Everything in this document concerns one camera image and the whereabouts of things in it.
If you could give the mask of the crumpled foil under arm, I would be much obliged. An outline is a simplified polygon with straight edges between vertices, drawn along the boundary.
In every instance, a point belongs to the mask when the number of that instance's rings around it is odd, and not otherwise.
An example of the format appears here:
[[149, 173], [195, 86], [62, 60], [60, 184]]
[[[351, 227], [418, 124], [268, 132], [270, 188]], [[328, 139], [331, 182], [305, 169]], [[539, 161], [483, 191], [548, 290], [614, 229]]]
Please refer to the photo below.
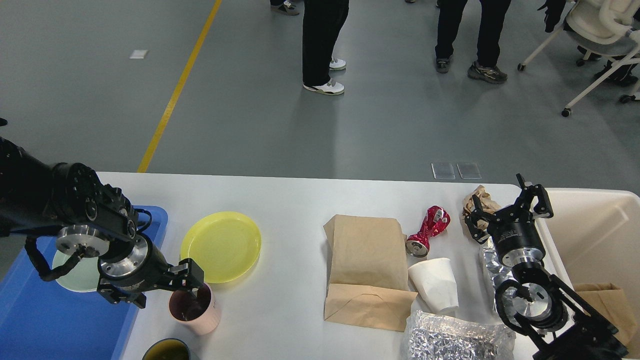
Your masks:
[[483, 283], [489, 297], [490, 311], [495, 317], [498, 317], [495, 300], [496, 289], [507, 280], [515, 280], [512, 269], [499, 262], [498, 253], [491, 237], [481, 244], [478, 259], [483, 274]]

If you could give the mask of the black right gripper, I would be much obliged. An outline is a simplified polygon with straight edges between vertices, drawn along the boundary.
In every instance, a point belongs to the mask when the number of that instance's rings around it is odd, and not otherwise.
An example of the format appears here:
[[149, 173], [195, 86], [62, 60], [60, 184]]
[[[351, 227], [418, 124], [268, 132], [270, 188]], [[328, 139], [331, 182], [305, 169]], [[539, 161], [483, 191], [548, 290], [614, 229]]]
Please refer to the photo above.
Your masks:
[[[553, 218], [553, 207], [544, 186], [526, 181], [521, 173], [516, 174], [516, 179], [521, 192], [508, 209], [509, 219], [516, 222], [493, 223], [498, 211], [493, 214], [484, 212], [480, 199], [473, 195], [471, 198], [474, 210], [466, 216], [464, 223], [474, 241], [480, 240], [480, 237], [489, 239], [491, 236], [498, 261], [502, 265], [515, 267], [519, 264], [536, 264], [541, 267], [546, 249], [534, 221]], [[487, 230], [477, 228], [478, 220], [487, 221]]]

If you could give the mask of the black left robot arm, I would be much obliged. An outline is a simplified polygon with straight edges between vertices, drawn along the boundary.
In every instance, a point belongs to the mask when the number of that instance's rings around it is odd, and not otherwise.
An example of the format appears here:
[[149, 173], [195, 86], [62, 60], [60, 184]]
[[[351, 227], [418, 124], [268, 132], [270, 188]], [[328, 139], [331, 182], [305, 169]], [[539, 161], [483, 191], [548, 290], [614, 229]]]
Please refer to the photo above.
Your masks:
[[66, 276], [97, 259], [97, 292], [114, 305], [146, 307], [146, 292], [186, 291], [196, 297], [204, 271], [190, 258], [169, 264], [144, 233], [141, 214], [119, 187], [103, 184], [80, 162], [46, 165], [2, 138], [1, 236], [24, 234], [25, 251], [42, 281]]

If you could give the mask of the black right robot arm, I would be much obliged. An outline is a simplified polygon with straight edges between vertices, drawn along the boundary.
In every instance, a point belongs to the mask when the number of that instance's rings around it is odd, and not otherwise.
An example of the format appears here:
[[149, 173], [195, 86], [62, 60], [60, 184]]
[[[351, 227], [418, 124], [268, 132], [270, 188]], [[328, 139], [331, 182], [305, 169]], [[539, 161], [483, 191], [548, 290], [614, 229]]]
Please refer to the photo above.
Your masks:
[[536, 219], [554, 216], [541, 184], [516, 176], [521, 189], [512, 205], [496, 208], [478, 187], [462, 212], [471, 238], [490, 242], [494, 260], [505, 275], [494, 277], [494, 307], [503, 323], [529, 337], [535, 360], [621, 360], [627, 347], [618, 328], [557, 275], [546, 270], [544, 247]]

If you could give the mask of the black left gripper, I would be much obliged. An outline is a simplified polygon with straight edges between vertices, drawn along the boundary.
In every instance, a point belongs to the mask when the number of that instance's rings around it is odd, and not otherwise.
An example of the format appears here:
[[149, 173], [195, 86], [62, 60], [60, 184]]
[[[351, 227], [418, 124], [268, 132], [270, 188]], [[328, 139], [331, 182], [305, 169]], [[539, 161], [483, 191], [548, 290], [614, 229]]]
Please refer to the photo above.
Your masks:
[[144, 234], [132, 243], [112, 243], [98, 257], [96, 291], [112, 305], [121, 301], [146, 307], [144, 292], [153, 290], [197, 293], [205, 285], [205, 272], [192, 258], [171, 265]]

